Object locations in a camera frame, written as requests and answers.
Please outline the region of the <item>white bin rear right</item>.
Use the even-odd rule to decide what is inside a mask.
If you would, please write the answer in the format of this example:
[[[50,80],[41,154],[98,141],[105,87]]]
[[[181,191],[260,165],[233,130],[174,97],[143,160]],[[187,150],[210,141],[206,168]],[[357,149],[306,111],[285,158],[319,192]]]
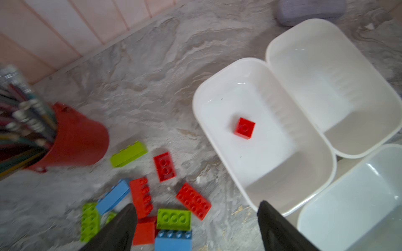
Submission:
[[[333,23],[306,20],[274,38],[265,59],[340,157],[366,156],[402,127],[402,100]]]

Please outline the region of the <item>red long brick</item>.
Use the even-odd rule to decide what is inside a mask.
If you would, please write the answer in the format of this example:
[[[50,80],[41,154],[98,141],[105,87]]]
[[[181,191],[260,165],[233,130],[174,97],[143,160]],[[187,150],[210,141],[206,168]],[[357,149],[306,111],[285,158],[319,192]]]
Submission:
[[[129,187],[138,219],[146,218],[153,210],[148,179],[142,177],[132,180],[129,182]]]

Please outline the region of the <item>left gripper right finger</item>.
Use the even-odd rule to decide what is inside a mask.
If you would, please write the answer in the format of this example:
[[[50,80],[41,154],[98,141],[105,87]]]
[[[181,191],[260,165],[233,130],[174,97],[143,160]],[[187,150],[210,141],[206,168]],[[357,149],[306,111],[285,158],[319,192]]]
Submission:
[[[267,201],[260,203],[257,216],[266,251],[319,251]]]

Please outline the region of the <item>small red square brick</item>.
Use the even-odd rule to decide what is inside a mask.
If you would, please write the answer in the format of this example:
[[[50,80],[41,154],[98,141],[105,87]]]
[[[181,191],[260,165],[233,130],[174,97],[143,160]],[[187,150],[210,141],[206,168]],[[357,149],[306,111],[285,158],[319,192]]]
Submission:
[[[252,138],[254,127],[255,122],[252,122],[245,118],[239,118],[234,134],[241,138],[249,140]]]

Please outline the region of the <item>green brick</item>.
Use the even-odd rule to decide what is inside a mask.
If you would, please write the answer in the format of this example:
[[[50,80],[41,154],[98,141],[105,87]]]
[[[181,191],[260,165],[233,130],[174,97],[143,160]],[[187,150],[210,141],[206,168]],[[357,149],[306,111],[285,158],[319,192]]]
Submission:
[[[89,242],[100,230],[100,215],[97,203],[86,203],[82,207],[80,241]]]
[[[158,230],[190,231],[192,213],[188,210],[159,209],[157,215]]]
[[[105,224],[109,224],[116,217],[116,215],[117,213],[114,211],[109,212]]]
[[[113,168],[124,167],[147,153],[148,150],[146,145],[140,141],[137,141],[133,145],[130,145],[120,152],[112,155],[111,165]]]

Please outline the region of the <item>blue brick centre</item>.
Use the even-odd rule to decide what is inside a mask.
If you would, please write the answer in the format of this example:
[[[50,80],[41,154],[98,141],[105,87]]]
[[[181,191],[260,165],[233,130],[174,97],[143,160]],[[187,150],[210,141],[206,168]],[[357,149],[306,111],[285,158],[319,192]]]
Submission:
[[[191,251],[192,231],[160,230],[155,239],[155,251]]]

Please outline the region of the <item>blue brick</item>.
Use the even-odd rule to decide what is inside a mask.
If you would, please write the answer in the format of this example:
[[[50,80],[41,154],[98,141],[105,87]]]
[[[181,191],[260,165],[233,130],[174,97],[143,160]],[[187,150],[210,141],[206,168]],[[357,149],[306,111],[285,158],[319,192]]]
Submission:
[[[129,180],[121,179],[118,184],[112,187],[110,192],[107,192],[96,205],[96,209],[100,215],[111,211],[115,208],[130,192]]]
[[[155,251],[191,251],[192,231],[160,230],[155,239]]]

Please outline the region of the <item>red pencil cup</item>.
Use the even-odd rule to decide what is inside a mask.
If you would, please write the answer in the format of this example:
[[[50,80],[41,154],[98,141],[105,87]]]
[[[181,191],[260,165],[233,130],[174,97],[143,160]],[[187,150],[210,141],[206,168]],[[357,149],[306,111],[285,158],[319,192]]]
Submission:
[[[53,105],[58,131],[49,152],[28,170],[45,173],[48,167],[90,166],[106,154],[110,137],[107,128],[72,107]]]

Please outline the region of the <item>blue brick top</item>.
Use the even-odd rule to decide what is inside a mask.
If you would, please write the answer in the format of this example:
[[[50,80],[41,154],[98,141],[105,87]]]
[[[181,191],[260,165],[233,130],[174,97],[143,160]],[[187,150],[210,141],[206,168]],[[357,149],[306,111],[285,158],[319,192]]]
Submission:
[[[96,209],[100,215],[111,211],[115,208],[130,192],[129,180],[121,179],[118,184],[112,187],[110,192],[107,192],[96,205]]]

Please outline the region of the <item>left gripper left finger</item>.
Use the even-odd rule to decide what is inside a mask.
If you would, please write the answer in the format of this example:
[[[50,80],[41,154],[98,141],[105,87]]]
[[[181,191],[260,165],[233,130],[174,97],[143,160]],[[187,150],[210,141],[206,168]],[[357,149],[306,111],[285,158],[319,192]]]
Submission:
[[[129,251],[137,224],[136,208],[128,204],[79,251]]]

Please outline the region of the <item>red brick low centre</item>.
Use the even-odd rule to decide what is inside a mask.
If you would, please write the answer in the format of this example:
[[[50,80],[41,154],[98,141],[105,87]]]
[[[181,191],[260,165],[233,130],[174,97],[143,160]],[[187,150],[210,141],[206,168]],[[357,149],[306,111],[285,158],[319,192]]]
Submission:
[[[153,160],[161,183],[177,176],[170,152],[155,156]]]

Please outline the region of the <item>white bin rear left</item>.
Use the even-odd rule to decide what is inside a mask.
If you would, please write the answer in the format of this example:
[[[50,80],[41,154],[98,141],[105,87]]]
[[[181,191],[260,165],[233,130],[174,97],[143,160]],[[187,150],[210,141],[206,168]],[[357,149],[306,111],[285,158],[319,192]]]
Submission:
[[[329,141],[265,61],[243,58],[195,91],[193,113],[247,203],[262,201],[288,216],[323,191],[336,172]],[[234,134],[239,118],[252,138]]]

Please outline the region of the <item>white bin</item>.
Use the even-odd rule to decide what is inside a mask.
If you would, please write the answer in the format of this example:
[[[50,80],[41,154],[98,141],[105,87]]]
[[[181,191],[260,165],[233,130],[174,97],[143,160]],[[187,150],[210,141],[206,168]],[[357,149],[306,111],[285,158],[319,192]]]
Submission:
[[[265,61],[243,58],[195,91],[193,113],[247,203],[262,201],[288,216],[323,191],[336,172],[329,141]],[[252,138],[234,134],[239,118]]]
[[[359,160],[301,210],[297,229],[321,251],[402,249],[402,147],[385,144]]]
[[[402,127],[402,100],[333,23],[306,20],[274,38],[265,59],[340,157],[366,156]]]

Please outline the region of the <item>white bin front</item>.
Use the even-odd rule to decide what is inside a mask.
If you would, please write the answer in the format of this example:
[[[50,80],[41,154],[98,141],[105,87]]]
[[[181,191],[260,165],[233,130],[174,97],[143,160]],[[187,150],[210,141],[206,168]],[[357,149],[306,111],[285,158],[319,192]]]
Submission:
[[[301,210],[297,229],[321,251],[402,249],[402,147],[385,144],[359,160]]]

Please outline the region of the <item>bundle of pencils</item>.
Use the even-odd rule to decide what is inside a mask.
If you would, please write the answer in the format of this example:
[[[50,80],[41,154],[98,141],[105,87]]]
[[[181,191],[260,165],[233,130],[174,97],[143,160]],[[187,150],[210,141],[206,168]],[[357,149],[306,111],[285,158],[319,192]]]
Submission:
[[[13,65],[1,67],[1,179],[35,165],[54,146],[55,112]]]

